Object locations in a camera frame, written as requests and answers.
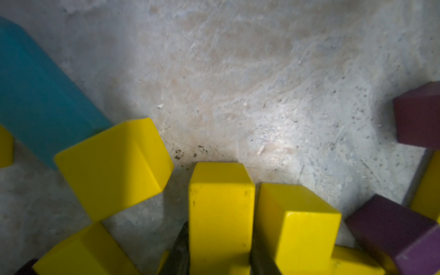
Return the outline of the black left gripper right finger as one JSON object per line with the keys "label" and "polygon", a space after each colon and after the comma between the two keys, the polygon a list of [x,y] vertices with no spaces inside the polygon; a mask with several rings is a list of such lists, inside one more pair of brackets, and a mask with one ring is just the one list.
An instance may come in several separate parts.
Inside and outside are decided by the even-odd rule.
{"label": "black left gripper right finger", "polygon": [[253,275],[281,275],[277,265],[270,257],[264,244],[253,240],[250,253],[250,265]]}

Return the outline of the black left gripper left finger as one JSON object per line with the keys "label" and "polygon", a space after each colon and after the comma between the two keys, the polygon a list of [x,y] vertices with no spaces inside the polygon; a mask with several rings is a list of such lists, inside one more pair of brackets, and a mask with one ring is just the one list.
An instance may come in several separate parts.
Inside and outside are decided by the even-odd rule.
{"label": "black left gripper left finger", "polygon": [[164,254],[159,275],[188,275],[190,270],[189,223],[185,222],[172,249]]}

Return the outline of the yellow upright long block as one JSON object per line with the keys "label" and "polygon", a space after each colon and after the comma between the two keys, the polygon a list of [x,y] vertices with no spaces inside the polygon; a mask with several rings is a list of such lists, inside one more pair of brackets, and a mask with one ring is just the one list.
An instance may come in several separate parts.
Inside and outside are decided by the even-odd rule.
{"label": "yellow upright long block", "polygon": [[284,275],[325,272],[342,214],[302,185],[263,183],[255,224]]}

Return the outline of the yellow slanted long block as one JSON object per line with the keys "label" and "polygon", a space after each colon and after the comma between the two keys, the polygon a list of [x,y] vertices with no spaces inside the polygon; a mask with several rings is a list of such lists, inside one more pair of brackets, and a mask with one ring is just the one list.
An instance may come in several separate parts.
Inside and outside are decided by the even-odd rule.
{"label": "yellow slanted long block", "polygon": [[54,246],[34,265],[39,275],[138,275],[120,246],[97,222]]}

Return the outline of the yellow lower long block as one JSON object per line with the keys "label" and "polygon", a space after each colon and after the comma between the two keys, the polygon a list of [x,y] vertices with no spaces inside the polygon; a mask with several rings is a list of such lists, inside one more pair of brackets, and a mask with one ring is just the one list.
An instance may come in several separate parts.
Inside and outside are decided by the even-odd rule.
{"label": "yellow lower long block", "polygon": [[335,246],[330,275],[385,275],[386,271],[368,254],[348,247]]}

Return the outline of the yellow small cube block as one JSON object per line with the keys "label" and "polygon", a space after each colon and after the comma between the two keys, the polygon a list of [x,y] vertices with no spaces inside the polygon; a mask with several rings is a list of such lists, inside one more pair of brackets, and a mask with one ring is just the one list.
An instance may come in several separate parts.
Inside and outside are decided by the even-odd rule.
{"label": "yellow small cube block", "polygon": [[161,193],[174,165],[152,119],[128,120],[55,155],[91,220]]}

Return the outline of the purple cube block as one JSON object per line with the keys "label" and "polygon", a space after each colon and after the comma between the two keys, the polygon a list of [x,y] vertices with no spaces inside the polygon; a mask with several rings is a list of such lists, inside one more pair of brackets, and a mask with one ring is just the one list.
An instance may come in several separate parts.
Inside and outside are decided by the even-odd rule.
{"label": "purple cube block", "polygon": [[381,195],[374,195],[346,225],[359,245],[392,275],[440,272],[440,225]]}

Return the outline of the yellow long block at front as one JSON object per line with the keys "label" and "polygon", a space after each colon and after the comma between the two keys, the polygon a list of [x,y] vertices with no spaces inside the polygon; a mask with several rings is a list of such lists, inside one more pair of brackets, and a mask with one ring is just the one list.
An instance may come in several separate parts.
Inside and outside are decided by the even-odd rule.
{"label": "yellow long block at front", "polygon": [[440,223],[440,152],[436,151],[427,166],[410,205],[411,210]]}

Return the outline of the teal short block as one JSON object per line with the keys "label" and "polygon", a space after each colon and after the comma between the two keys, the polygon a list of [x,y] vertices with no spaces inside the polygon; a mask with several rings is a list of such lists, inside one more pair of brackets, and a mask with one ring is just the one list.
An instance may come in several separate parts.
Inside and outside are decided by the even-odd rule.
{"label": "teal short block", "polygon": [[1,18],[1,125],[56,169],[57,153],[113,126],[19,25]]}

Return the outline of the yellow cube right of tub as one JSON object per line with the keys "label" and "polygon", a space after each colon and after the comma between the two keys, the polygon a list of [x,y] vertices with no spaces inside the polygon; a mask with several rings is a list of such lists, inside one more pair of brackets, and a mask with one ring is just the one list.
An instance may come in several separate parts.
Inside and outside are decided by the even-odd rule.
{"label": "yellow cube right of tub", "polygon": [[14,138],[3,126],[0,127],[0,166],[8,167],[14,160]]}

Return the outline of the magenta cube block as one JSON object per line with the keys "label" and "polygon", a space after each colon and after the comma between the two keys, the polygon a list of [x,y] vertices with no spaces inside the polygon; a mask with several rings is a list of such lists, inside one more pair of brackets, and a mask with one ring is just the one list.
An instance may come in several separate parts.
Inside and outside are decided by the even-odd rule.
{"label": "magenta cube block", "polygon": [[399,143],[440,149],[440,82],[428,82],[393,99]]}

